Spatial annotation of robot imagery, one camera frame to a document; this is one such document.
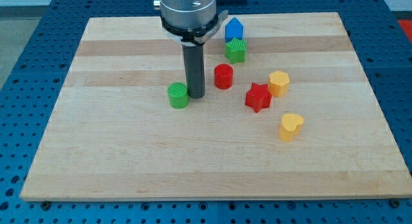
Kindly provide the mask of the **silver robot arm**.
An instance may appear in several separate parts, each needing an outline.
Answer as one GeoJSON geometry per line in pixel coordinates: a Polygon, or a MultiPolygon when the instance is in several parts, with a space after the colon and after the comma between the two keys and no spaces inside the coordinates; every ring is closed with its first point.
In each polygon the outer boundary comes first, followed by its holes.
{"type": "Polygon", "coordinates": [[[154,0],[153,6],[166,36],[184,46],[205,44],[229,15],[217,11],[217,0],[154,0]]]}

